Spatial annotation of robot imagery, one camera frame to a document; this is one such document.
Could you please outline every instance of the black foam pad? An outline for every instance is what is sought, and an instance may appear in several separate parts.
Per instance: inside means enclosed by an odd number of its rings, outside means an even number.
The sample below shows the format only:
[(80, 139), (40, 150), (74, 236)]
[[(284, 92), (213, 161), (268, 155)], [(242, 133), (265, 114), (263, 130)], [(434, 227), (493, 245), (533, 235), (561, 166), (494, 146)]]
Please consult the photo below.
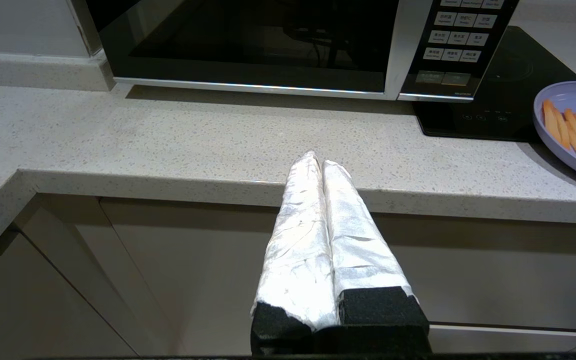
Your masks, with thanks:
[(259, 302), (254, 308), (250, 330), (253, 355), (311, 354), (312, 335), (310, 326), (288, 316), (281, 307)]
[(417, 299), (400, 286), (343, 290), (339, 319), (341, 325), (418, 326), (426, 335), (430, 330)]

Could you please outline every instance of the induction cooktop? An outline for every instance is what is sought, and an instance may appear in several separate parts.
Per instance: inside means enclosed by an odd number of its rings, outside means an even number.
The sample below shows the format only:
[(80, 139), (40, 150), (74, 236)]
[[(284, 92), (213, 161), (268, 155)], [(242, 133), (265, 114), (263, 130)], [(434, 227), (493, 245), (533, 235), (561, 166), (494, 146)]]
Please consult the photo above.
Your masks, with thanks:
[(533, 100), (550, 84), (576, 81), (576, 73), (517, 26), (508, 26), (468, 104), (415, 102), (423, 133), (497, 141), (541, 142)]

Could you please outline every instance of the microwave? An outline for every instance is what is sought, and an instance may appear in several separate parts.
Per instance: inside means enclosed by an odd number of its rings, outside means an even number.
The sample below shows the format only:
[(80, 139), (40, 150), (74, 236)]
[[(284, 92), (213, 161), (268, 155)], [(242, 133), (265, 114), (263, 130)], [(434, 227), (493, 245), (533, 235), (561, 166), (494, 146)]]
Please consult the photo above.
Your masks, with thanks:
[(87, 0), (119, 83), (474, 99), (519, 0)]

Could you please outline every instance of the kitchen countertop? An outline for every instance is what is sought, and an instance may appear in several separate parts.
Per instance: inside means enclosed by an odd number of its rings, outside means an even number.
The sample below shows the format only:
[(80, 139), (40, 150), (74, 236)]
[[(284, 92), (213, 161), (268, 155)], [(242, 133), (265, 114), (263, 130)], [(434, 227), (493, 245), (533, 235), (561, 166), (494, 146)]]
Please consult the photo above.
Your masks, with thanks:
[[(576, 71), (576, 23), (519, 25)], [(427, 137), (405, 102), (0, 86), (0, 234), (38, 192), (278, 207), (307, 150), (373, 212), (576, 223), (576, 173), (546, 148)]]

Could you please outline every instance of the purple plate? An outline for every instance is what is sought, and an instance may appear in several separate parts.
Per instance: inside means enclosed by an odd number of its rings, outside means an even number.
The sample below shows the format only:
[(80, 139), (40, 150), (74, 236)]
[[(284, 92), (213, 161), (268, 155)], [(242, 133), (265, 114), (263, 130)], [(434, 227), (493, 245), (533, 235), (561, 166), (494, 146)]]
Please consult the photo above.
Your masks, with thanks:
[(550, 151), (562, 162), (565, 162), (567, 166), (576, 170), (576, 152), (572, 149), (572, 146), (570, 150), (566, 150), (564, 146), (561, 146), (560, 143), (546, 131), (544, 112), (542, 112), (542, 104), (544, 104), (544, 100), (546, 99), (550, 99), (555, 107), (562, 113), (566, 109), (572, 109), (573, 112), (576, 112), (576, 81), (558, 82), (557, 84), (546, 86), (542, 91), (539, 91), (532, 105), (534, 110), (534, 126), (543, 143), (546, 144)]

